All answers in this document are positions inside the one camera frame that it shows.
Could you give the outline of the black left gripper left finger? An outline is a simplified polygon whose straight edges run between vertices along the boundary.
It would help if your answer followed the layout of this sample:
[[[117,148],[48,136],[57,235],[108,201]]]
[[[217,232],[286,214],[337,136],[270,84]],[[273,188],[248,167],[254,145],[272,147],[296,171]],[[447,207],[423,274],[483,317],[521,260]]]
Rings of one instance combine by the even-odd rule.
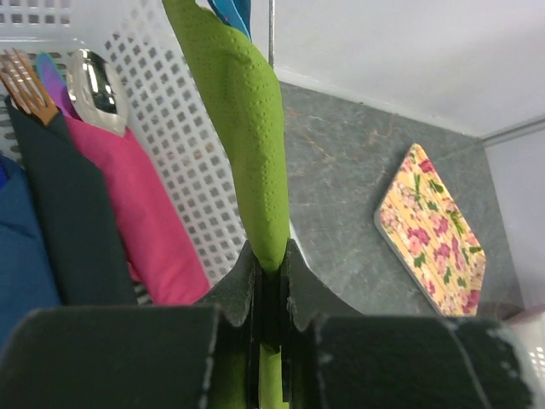
[[[191,306],[31,312],[1,359],[2,407],[258,407],[259,274],[245,245]]]

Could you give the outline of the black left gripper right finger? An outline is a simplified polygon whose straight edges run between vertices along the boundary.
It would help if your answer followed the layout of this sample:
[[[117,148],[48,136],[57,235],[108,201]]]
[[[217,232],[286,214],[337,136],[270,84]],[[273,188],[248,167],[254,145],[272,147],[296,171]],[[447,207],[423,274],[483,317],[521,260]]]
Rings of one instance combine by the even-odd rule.
[[[280,270],[282,392],[293,408],[529,408],[527,353],[480,318],[365,315],[307,266],[294,240]]]

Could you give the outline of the green paper napkin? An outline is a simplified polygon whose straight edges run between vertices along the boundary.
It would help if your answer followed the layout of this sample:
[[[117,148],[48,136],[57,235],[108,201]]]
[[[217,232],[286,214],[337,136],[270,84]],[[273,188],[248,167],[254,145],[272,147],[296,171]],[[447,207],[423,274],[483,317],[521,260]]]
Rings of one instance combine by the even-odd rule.
[[[238,212],[264,273],[260,403],[264,408],[286,408],[275,334],[275,297],[290,239],[279,81],[260,50],[208,9],[194,1],[166,1],[163,6],[227,153]]]

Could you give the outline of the blue metallic fork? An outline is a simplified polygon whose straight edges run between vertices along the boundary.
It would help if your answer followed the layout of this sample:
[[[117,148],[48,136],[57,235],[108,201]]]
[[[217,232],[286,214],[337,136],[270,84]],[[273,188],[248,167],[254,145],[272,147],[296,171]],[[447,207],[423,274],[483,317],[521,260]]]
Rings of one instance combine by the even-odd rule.
[[[241,31],[248,39],[251,39],[250,0],[209,0],[208,4],[225,25]]]

